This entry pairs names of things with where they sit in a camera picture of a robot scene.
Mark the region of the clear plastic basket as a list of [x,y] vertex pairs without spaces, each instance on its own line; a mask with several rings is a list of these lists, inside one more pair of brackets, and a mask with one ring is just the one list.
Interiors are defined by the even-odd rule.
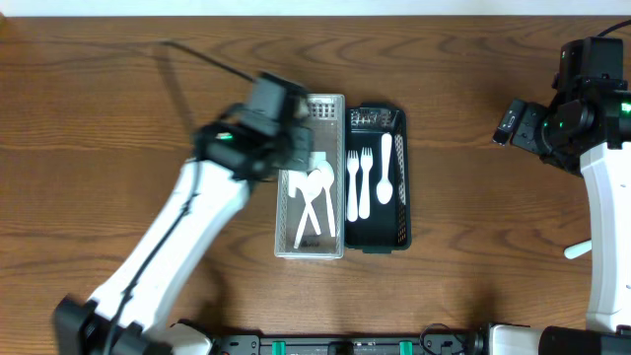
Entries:
[[295,198],[288,195],[288,172],[278,175],[278,193],[275,230],[275,255],[287,259],[336,259],[343,255],[345,218],[345,97],[341,94],[313,94],[308,98],[307,127],[314,134],[312,152],[326,153],[335,179],[330,194],[335,218],[336,237],[329,233],[325,193],[322,191],[312,202],[321,234],[307,220],[304,235],[298,248],[294,248],[299,222],[305,209],[300,190]]

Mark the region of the dark green plastic basket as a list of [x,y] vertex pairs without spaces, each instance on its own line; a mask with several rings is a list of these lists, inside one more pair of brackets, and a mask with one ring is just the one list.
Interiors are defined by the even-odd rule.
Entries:
[[[387,204],[377,198],[377,184],[381,179],[381,138],[392,136],[389,181],[393,187]],[[364,147],[372,149],[373,166],[370,171],[370,217],[355,222],[345,221],[345,245],[364,253],[391,253],[410,247],[411,212],[408,178],[407,127],[403,109],[390,104],[363,103],[346,109],[345,145],[361,156]],[[356,175],[358,202],[362,172]]]

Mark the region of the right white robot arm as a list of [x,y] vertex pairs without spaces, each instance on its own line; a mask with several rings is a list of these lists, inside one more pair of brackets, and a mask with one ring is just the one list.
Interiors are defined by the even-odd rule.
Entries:
[[487,354],[627,354],[630,351],[630,92],[623,42],[605,35],[560,50],[549,106],[514,100],[493,135],[580,177],[591,225],[592,286],[583,330],[494,324]]

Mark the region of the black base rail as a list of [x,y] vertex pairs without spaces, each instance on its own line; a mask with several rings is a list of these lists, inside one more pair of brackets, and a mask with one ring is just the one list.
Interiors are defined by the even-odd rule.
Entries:
[[488,329],[432,323],[418,334],[298,336],[229,334],[215,337],[212,355],[464,355],[487,354]]

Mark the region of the white plastic spoon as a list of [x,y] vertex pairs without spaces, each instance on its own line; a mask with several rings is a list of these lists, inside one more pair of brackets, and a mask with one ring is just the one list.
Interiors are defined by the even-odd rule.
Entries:
[[330,194],[330,188],[332,187],[335,179],[335,174],[331,164],[323,160],[318,163],[317,168],[321,172],[321,183],[323,186],[323,190],[325,193],[326,199],[326,208],[327,208],[327,220],[330,235],[335,238],[336,237],[336,226],[335,226],[335,218],[332,206],[332,199]]
[[308,219],[312,220],[315,233],[318,236],[321,234],[321,228],[319,226],[315,209],[312,205],[312,202],[319,196],[320,192],[322,191],[321,171],[313,170],[310,173],[306,174],[305,178],[303,178],[298,185],[298,188],[303,194],[305,200],[305,209],[296,233],[296,238],[294,242],[295,249],[297,249],[301,244]]
[[289,171],[288,172],[288,195],[291,198],[295,198],[297,195],[297,191],[304,187],[304,184],[307,181],[307,173],[300,171]]
[[312,202],[313,200],[318,196],[318,192],[316,194],[313,194],[311,192],[305,192],[304,193],[304,199],[305,199],[305,211],[304,211],[304,216],[301,219],[300,225],[299,225],[299,234],[300,236],[302,236],[304,234],[304,230],[306,228],[306,224],[307,224],[307,219],[310,218],[312,221],[312,224],[314,226],[314,230],[315,233],[317,235],[321,234],[321,228],[315,213],[315,210],[313,208]]

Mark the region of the white plastic fork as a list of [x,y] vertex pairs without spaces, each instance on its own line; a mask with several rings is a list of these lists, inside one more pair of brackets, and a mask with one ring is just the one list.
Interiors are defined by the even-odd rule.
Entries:
[[359,217],[370,217],[370,171],[373,166],[373,152],[371,148],[364,147],[361,151],[360,165],[362,170],[362,182],[359,197]]
[[393,187],[391,182],[389,181],[389,163],[391,148],[392,136],[390,133],[384,133],[381,138],[382,174],[376,189],[378,202],[380,204],[389,203],[393,194]]
[[592,241],[587,240],[564,249],[564,256],[568,259],[575,259],[592,250]]
[[355,222],[358,219],[358,196],[356,175],[359,171],[359,155],[354,150],[349,150],[347,154],[347,172],[349,175],[348,197],[347,197],[347,220]]

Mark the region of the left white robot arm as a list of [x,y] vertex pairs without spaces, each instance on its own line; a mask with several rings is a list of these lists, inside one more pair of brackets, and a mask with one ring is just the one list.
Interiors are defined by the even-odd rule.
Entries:
[[310,165],[307,90],[270,73],[244,104],[192,135],[192,156],[174,190],[122,265],[80,304],[52,315],[61,354],[210,354],[213,338],[188,322],[168,325],[191,272],[255,186],[279,170]]

